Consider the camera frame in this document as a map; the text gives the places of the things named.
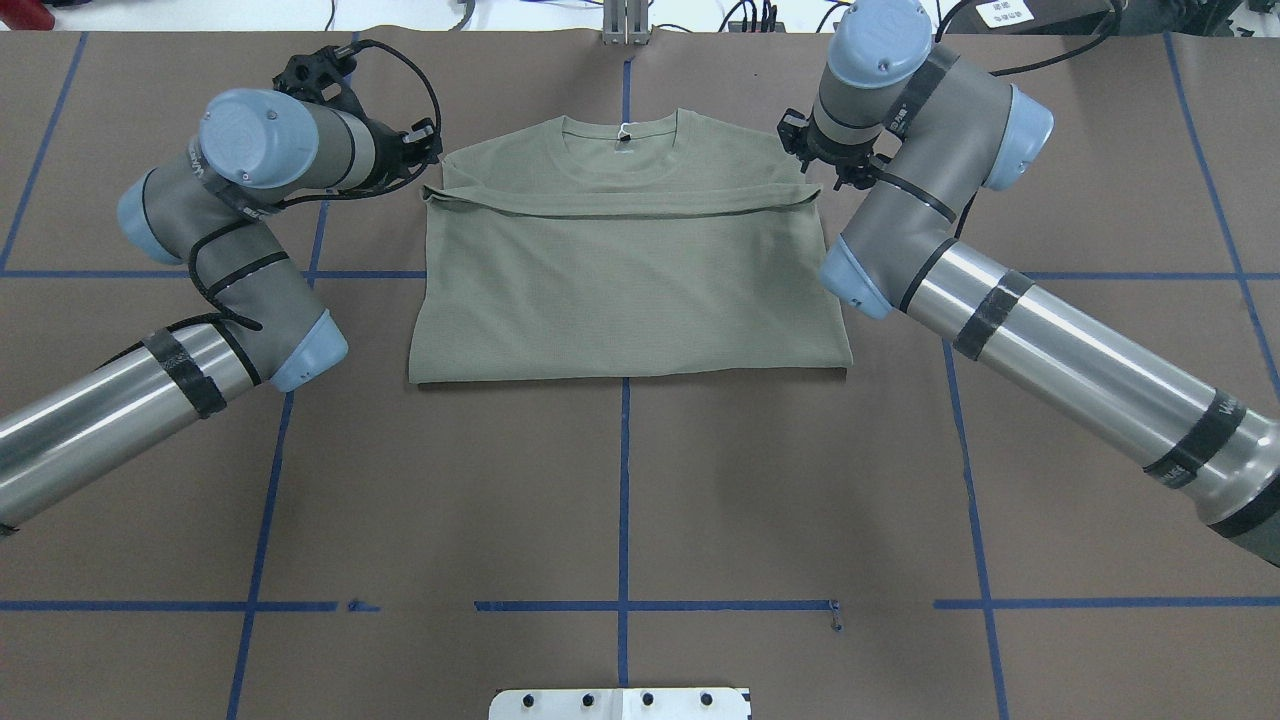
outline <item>white sticker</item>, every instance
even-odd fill
[[[996,0],[995,3],[978,5],[978,14],[982,15],[982,22],[992,28],[1015,26],[1036,19],[1023,0]]]

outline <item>olive green t-shirt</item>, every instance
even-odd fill
[[[852,361],[818,281],[818,186],[776,137],[689,110],[561,117],[443,167],[412,382]]]

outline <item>t-shirt neckline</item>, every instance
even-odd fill
[[[691,117],[692,113],[680,109],[658,120],[625,123],[626,132],[632,138],[653,137],[667,133],[675,133],[676,136],[672,146],[663,154],[662,158],[636,170],[598,170],[589,168],[570,154],[568,145],[564,142],[566,135],[591,140],[617,140],[618,132],[623,127],[622,124],[602,126],[584,123],[581,120],[575,120],[568,115],[561,115],[547,124],[547,149],[550,152],[552,161],[556,163],[556,167],[568,177],[585,176],[600,181],[608,181],[612,184],[644,184],[662,178],[675,170],[680,164],[680,160],[690,142],[689,136],[694,124],[691,122]]]

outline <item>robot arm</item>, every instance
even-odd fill
[[[902,140],[873,155],[882,129]],[[858,0],[832,38],[812,114],[783,146],[870,193],[822,282],[873,318],[893,307],[1042,397],[1196,503],[1203,523],[1280,564],[1280,428],[951,237],[979,187],[1009,187],[1052,115],[933,45],[916,0]]]
[[[343,77],[366,47],[417,73],[434,120],[397,132],[365,114]],[[262,220],[300,201],[410,184],[439,158],[439,105],[421,70],[371,40],[296,55],[274,87],[215,97],[187,151],[120,199],[128,240],[154,260],[186,264],[216,313],[156,331],[0,419],[0,537],[264,379],[289,392],[346,356],[329,310]],[[328,193],[291,199],[306,188]]]

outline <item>white mounting bracket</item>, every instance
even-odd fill
[[[751,720],[745,688],[503,691],[489,720]]]
[[[649,0],[603,0],[605,45],[649,44]]]

